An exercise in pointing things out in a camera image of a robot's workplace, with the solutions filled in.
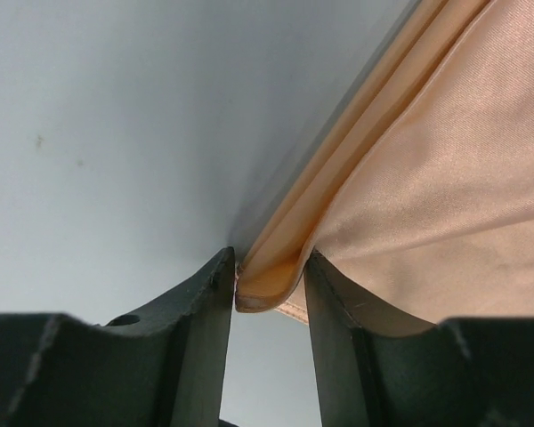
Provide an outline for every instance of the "peach cloth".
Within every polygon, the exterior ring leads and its hole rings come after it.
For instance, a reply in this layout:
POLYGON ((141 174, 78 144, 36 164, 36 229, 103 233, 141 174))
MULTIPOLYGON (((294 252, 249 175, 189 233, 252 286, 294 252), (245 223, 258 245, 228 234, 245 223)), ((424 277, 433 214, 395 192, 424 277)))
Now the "peach cloth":
POLYGON ((282 304, 316 247, 420 318, 534 314, 534 0, 486 3, 420 4, 247 255, 238 310, 282 304))

